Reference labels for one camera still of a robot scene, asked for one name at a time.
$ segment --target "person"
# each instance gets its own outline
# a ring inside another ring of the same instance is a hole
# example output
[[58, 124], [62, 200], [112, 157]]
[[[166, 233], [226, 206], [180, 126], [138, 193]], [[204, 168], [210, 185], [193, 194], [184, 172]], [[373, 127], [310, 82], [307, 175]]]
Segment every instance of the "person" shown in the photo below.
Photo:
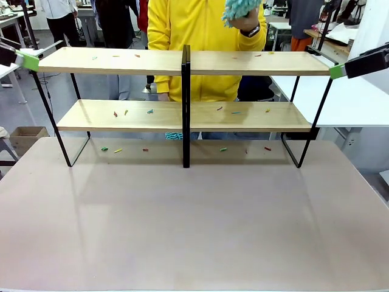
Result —
[[[137, 16], [135, 0], [92, 0], [102, 28], [105, 46], [115, 49], [129, 49], [135, 37], [129, 14], [130, 6]], [[127, 100], [130, 96], [130, 75], [108, 75], [109, 99]]]
[[287, 0], [289, 25], [292, 27], [291, 51], [304, 51], [313, 38], [304, 33], [318, 23], [324, 0]]
[[[148, 38], [147, 38], [147, 27], [148, 27], [148, 17], [147, 17], [147, 7], [149, 0], [137, 0], [137, 9], [139, 12], [139, 17], [137, 19], [138, 28], [140, 29], [140, 36], [142, 44], [145, 46], [145, 49], [148, 50]], [[147, 75], [146, 77], [146, 89], [151, 93], [151, 84], [154, 82], [153, 75]]]
[[64, 35], [67, 36], [72, 47], [81, 46], [74, 20], [78, 13], [75, 0], [41, 0], [41, 6], [54, 42], [63, 41], [56, 48], [66, 45]]
[[[150, 50], [263, 50], [266, 22], [263, 6], [246, 17], [230, 20], [232, 28], [221, 20], [225, 0], [150, 0], [148, 6], [148, 48]], [[236, 99], [239, 76], [191, 76], [191, 100], [194, 102], [232, 102]], [[181, 102], [181, 78], [156, 76], [161, 101]], [[192, 133], [196, 139], [199, 133]], [[203, 139], [225, 139], [227, 133], [202, 133]]]

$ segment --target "yellow hoodie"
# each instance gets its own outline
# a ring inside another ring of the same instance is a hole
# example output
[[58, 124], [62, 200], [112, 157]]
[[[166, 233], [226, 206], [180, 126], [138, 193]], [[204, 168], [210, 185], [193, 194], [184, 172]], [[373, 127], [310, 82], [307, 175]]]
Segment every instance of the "yellow hoodie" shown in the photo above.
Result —
[[[236, 28], [224, 27], [221, 20], [225, 0], [149, 0], [148, 48], [151, 50], [263, 50], [266, 22], [260, 5], [261, 29], [253, 37]], [[239, 76], [191, 76], [191, 100], [234, 101]], [[181, 101], [181, 77], [156, 76], [158, 93], [168, 92], [170, 100]]]

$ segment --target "table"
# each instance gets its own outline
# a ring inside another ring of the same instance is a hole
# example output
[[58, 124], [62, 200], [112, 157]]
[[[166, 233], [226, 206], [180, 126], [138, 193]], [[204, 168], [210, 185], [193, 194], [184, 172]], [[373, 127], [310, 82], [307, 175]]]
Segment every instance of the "table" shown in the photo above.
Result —
[[389, 210], [334, 144], [313, 141], [301, 169], [280, 141], [196, 141], [186, 170], [181, 150], [93, 138], [70, 169], [40, 139], [0, 182], [2, 287], [389, 287]]
[[289, 19], [277, 15], [267, 15], [265, 19], [266, 23], [289, 23]]
[[[319, 60], [330, 65], [323, 57]], [[284, 96], [290, 100], [295, 83], [294, 77], [272, 76]], [[313, 123], [328, 77], [301, 77], [294, 104], [304, 118]], [[343, 148], [358, 137], [363, 127], [389, 127], [388, 94], [362, 77], [339, 78], [333, 81], [319, 117], [319, 128], [349, 128]]]
[[[45, 53], [47, 50], [53, 48], [55, 45], [59, 44], [60, 42], [62, 42], [62, 41], [57, 41], [56, 43], [54, 43], [54, 44], [52, 44], [44, 49], [34, 50], [34, 49], [29, 49], [29, 48], [22, 48], [21, 51], [37, 57], [37, 56]], [[23, 91], [20, 88], [19, 82], [16, 79], [16, 76], [14, 73], [14, 71], [17, 70], [18, 68], [19, 68], [19, 66], [16, 64], [13, 64], [13, 63], [9, 67], [0, 64], [0, 79], [2, 79], [3, 77], [8, 75], [10, 77], [12, 87], [16, 90], [16, 98], [18, 99], [18, 102], [20, 104], [26, 104], [27, 101], [24, 98]], [[27, 112], [29, 113], [29, 116], [31, 117], [33, 124], [35, 125], [35, 119], [32, 116], [30, 108], [28, 108], [28, 107], [27, 107]]]
[[[6, 9], [5, 11], [6, 12], [3, 13], [3, 15], [8, 15], [10, 13], [13, 13], [10, 9]], [[23, 14], [23, 12], [18, 12], [18, 13], [13, 13], [13, 14], [16, 14], [16, 16], [0, 21], [0, 36], [3, 37], [2, 30], [1, 30], [3, 27], [14, 25], [16, 28], [16, 32], [18, 34], [20, 45], [22, 47], [25, 47], [23, 36], [22, 36], [21, 31], [20, 31], [20, 26], [18, 23], [18, 18], [24, 17], [24, 14]]]
[[92, 8], [78, 8], [78, 18], [81, 20], [86, 45], [94, 47], [94, 41], [98, 38], [95, 15]]
[[[321, 34], [312, 29], [306, 29], [304, 32], [310, 37], [314, 38], [314, 44], [319, 44]], [[346, 46], [339, 46], [338, 44], [326, 39], [323, 43], [322, 52], [326, 53], [331, 58], [335, 59], [339, 63], [344, 63], [350, 54]]]
[[277, 38], [278, 38], [278, 31], [279, 30], [291, 30], [292, 27], [289, 25], [289, 23], [269, 23], [269, 27], [272, 26], [275, 28], [275, 35], [274, 35], [274, 44], [272, 51], [275, 51], [275, 45], [277, 44]]

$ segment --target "cardboard box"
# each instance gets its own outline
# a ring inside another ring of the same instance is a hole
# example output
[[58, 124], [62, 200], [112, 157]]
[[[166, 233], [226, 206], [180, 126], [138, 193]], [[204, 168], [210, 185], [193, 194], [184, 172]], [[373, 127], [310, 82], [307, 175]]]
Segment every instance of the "cardboard box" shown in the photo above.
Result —
[[42, 137], [50, 137], [46, 127], [18, 127], [10, 135], [10, 142], [18, 156], [23, 156]]

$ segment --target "white shirt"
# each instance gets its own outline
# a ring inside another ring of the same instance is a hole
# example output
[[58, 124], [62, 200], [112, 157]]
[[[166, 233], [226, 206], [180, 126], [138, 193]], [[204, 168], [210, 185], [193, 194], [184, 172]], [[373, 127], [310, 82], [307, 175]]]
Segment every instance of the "white shirt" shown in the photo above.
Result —
[[46, 18], [58, 19], [77, 11], [75, 0], [40, 0]]

